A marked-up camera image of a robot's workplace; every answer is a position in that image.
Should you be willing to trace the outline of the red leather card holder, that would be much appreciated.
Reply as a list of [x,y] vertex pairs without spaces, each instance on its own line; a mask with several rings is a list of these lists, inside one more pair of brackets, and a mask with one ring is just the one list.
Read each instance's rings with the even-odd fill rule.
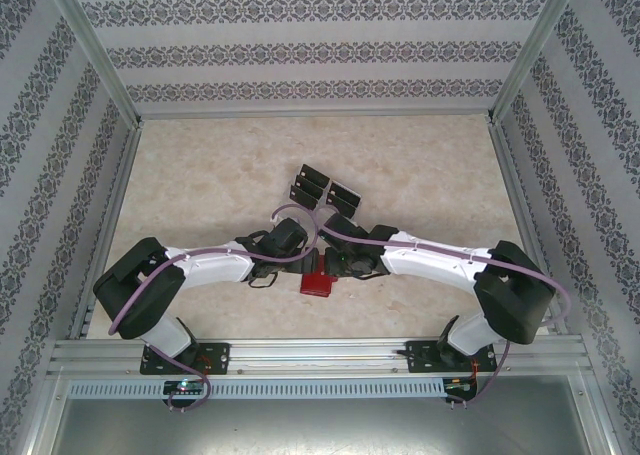
[[320,255],[316,269],[302,275],[299,292],[303,295],[327,298],[332,292],[333,284],[337,281],[337,277],[326,274],[325,257]]

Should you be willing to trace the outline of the clear acrylic card stand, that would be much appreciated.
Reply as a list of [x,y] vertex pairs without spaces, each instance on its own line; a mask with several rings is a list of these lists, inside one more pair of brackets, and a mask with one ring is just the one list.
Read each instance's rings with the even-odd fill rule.
[[[300,169],[301,169],[302,165],[297,170],[297,172],[293,176],[292,180],[289,182],[289,184],[285,188],[283,201],[281,202],[282,209],[276,215],[274,215],[272,217],[272,219],[274,221],[281,221],[281,220],[284,220],[286,218],[292,218],[296,222],[298,222],[300,225],[305,227],[307,230],[311,230],[313,228],[313,222],[311,221],[311,219],[308,216],[308,214],[306,213],[306,211],[313,212],[315,214],[315,216],[316,216],[316,220],[320,224],[325,223],[331,215],[333,215],[335,213],[339,213],[339,211],[334,206],[329,205],[327,203],[327,194],[329,193],[329,188],[330,188],[330,185],[331,185],[331,183],[333,181],[336,181],[336,182],[339,182],[339,183],[341,183],[341,182],[339,180],[331,178],[330,176],[328,176],[328,175],[326,175],[325,173],[322,172],[323,174],[325,174],[326,176],[328,176],[330,178],[330,181],[329,181],[329,183],[327,184],[326,187],[322,187],[324,189],[324,192],[323,192],[322,196],[318,199],[318,205],[317,205],[316,209],[313,210],[313,211],[308,210],[308,209],[296,204],[295,202],[291,201],[290,198],[289,198],[290,186],[291,185],[295,185],[295,178],[296,178],[297,175],[299,175],[299,172],[300,172]],[[361,207],[361,205],[362,205],[362,196],[361,196],[360,204],[359,204],[359,206],[358,206],[358,208],[357,208],[357,210],[355,212],[355,215],[352,218],[348,218],[354,224],[356,224],[357,226],[359,225],[359,223],[356,221],[356,216],[358,215],[359,208]]]

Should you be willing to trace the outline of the black credit card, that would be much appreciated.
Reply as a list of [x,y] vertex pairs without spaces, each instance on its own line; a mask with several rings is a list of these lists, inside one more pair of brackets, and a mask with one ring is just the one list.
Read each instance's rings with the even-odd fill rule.
[[331,183],[329,193],[332,196],[338,197],[353,206],[358,206],[361,201],[360,194],[336,181],[333,181]]
[[334,206],[341,215],[352,218],[360,204],[360,197],[351,192],[330,191],[327,203]]
[[330,181],[328,176],[307,164],[302,165],[299,175],[320,187],[326,187]]
[[290,186],[289,198],[296,204],[311,211],[315,210],[318,205],[318,199],[295,185]]
[[322,187],[300,175],[295,178],[295,186],[316,199],[319,199],[324,192]]

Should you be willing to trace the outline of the grey sheet metal panel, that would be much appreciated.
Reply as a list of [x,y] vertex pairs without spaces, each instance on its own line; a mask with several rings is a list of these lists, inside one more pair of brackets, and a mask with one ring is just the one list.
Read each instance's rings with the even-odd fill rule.
[[451,409],[418,399],[73,400],[53,455],[592,455],[566,404]]

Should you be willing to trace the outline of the aluminium mounting rail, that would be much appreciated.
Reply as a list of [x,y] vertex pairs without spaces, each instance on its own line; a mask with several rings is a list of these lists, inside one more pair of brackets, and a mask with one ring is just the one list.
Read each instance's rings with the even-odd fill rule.
[[[399,355],[403,338],[230,340],[230,378],[346,378],[407,376]],[[120,379],[140,374],[144,344],[125,340],[58,341],[46,367],[48,377]],[[531,345],[513,345],[503,375],[574,375],[593,370],[577,335],[542,335]]]

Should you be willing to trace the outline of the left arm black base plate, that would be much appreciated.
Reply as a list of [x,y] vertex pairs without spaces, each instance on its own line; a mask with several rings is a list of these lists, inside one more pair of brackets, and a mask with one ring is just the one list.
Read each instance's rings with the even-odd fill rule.
[[[192,344],[175,360],[205,375],[226,375],[230,359],[228,343]],[[142,375],[178,375],[189,374],[189,371],[171,363],[151,348],[145,347],[140,362]]]

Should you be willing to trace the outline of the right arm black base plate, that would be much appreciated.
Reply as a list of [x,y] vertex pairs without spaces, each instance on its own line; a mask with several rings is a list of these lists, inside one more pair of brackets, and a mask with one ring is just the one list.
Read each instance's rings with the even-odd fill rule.
[[397,354],[405,357],[410,373],[471,372],[475,365],[479,372],[492,372],[497,368],[495,356],[490,356],[492,345],[468,356],[435,340],[409,340]]

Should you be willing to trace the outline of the aluminium table edge rail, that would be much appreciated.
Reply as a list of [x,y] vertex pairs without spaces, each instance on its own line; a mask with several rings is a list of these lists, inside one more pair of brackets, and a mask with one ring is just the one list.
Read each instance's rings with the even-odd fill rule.
[[489,120],[488,132],[493,144],[498,165],[504,179],[508,198],[514,213],[518,232],[522,241],[523,250],[542,269],[547,272],[547,264],[543,251],[535,232],[533,219],[526,203],[520,178],[509,151],[503,131],[499,125]]
[[76,340],[83,335],[86,315],[94,301],[92,286],[107,264],[143,128],[144,121],[141,120],[128,135],[126,143],[122,147],[117,170],[114,172],[114,177],[107,193],[101,224],[90,252],[89,265],[82,280],[79,297],[72,313],[71,324],[65,335],[66,339]]

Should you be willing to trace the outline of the aluminium frame post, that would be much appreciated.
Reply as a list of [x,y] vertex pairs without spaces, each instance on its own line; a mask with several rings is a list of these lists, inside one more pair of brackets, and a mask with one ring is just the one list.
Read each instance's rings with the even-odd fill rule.
[[141,119],[119,77],[107,50],[101,43],[79,0],[54,0],[84,53],[95,68],[109,96],[129,127],[137,128]]
[[487,121],[491,126],[495,126],[504,117],[569,1],[546,0],[493,106],[488,111]]

